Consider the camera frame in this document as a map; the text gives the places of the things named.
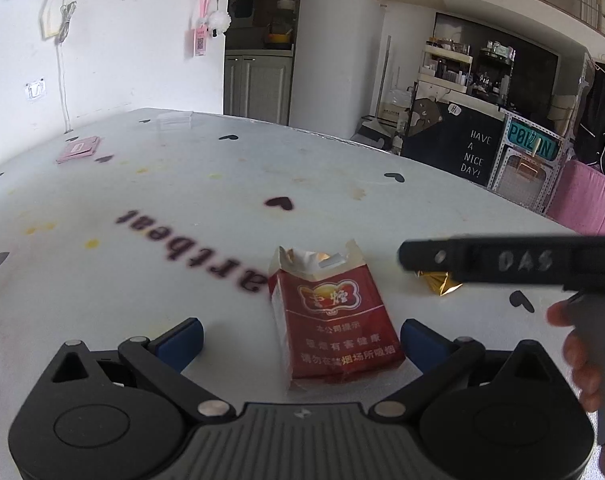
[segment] hand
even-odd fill
[[[554,303],[547,310],[547,321],[553,326],[572,326],[567,316],[567,302],[561,301]],[[571,332],[565,344],[563,345],[563,357],[567,364],[571,366],[571,378],[582,391],[580,393],[580,403],[587,412],[595,412],[599,409],[601,403],[600,395],[600,370],[594,365],[589,364],[587,347],[576,335],[576,331]],[[598,463],[601,472],[605,476],[605,446],[600,451],[600,460]]]

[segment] pink tag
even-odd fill
[[[194,54],[204,56],[207,51],[207,27],[201,25],[194,31]]]

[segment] black jacket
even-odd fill
[[[580,118],[574,149],[580,162],[600,169],[605,175],[605,63],[596,63],[594,83]]]

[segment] gold foil wrapper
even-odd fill
[[[416,274],[425,278],[429,288],[438,296],[444,296],[450,292],[454,292],[454,290],[462,285],[462,283],[452,280],[449,276],[449,272],[422,272],[419,270]]]

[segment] white shelf unit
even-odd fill
[[[467,54],[462,54],[460,52],[454,52],[453,50],[447,50],[446,48],[440,48],[439,46],[425,45],[423,51],[426,54],[433,54],[434,56],[453,59],[454,61],[459,61],[468,65],[473,63],[473,57],[467,56]]]
[[[449,79],[435,77],[431,75],[431,72],[435,72],[433,69],[433,63],[435,60],[445,60],[447,61],[455,61],[460,64],[460,68],[462,70],[452,71],[457,75],[460,72],[463,72],[465,76],[465,85],[458,84],[457,82],[451,81]],[[449,88],[451,90],[455,90],[457,92],[465,93],[467,92],[467,82],[470,79],[471,74],[471,63],[473,62],[473,57],[467,56],[467,54],[462,54],[461,52],[454,52],[454,50],[447,50],[445,48],[441,48],[439,46],[425,45],[423,49],[423,60],[421,63],[420,71],[419,71],[419,80],[425,81],[427,83],[432,83],[435,85],[440,85],[445,88]]]
[[[419,74],[419,81],[424,81],[425,83],[431,83],[432,85],[449,88],[450,90],[455,90],[462,94],[467,93],[467,86],[459,85],[458,83],[453,83],[451,81],[448,81],[447,79],[433,77],[429,74]]]

